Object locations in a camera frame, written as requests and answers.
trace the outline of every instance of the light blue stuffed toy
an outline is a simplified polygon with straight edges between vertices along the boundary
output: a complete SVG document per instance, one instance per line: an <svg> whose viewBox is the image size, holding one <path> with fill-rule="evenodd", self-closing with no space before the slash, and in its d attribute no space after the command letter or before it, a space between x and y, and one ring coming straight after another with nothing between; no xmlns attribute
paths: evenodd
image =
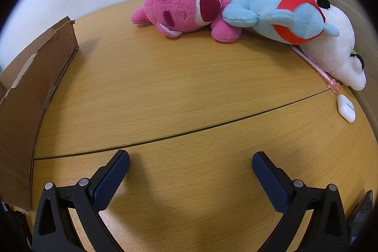
<svg viewBox="0 0 378 252"><path fill-rule="evenodd" d="M339 30L326 22L316 0L232 0L223 11L223 19L287 44L303 44L323 31L339 36Z"/></svg>

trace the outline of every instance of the pink stuffed toy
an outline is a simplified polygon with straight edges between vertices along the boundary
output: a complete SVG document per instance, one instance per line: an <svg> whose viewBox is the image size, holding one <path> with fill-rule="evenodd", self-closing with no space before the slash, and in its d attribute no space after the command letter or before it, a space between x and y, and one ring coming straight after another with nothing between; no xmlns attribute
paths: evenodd
<svg viewBox="0 0 378 252"><path fill-rule="evenodd" d="M144 5L131 15L133 24L152 22L159 32L177 38L206 25L212 37L220 42L234 42L241 28L227 24L222 11L231 0L145 0Z"/></svg>

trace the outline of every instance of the pink pen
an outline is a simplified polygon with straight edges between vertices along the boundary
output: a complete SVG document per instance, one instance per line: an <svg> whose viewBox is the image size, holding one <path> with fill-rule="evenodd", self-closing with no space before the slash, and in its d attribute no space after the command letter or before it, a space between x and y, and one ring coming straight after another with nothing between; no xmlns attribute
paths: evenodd
<svg viewBox="0 0 378 252"><path fill-rule="evenodd" d="M327 84L328 88L332 90L333 93L337 94L341 91L341 86L334 78L328 76L326 72L324 72L321 68L319 68L315 63L313 63L310 59L308 59L295 45L290 45L290 48L300 56L304 61L306 61L311 67L318 73L320 78Z"/></svg>

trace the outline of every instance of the wooden table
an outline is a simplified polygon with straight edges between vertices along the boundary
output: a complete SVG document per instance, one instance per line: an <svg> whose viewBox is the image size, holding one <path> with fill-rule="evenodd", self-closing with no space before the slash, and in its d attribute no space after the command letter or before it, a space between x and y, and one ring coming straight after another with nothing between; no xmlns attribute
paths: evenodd
<svg viewBox="0 0 378 252"><path fill-rule="evenodd" d="M131 167L101 212L105 224L125 251L256 251L280 219L251 169L252 155L261 150L308 186L336 184L349 214L367 190L377 193L378 146L359 104L342 91L356 109L352 124L338 114L329 90L233 123L128 147ZM114 153L35 161L30 218L46 182L74 184ZM302 224L290 251L304 230ZM79 235L92 251L80 228Z"/></svg>
<svg viewBox="0 0 378 252"><path fill-rule="evenodd" d="M46 111L36 159L178 136L327 90L286 45L256 34L222 44L209 28L169 39L132 25L142 1L76 21L80 50Z"/></svg>

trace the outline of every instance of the cardboard box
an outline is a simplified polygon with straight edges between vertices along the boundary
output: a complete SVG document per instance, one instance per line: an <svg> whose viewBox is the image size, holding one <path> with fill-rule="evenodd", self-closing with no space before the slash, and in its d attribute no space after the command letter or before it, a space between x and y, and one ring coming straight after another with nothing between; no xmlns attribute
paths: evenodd
<svg viewBox="0 0 378 252"><path fill-rule="evenodd" d="M48 103L79 45L65 17L0 74L0 199L30 209L34 145Z"/></svg>

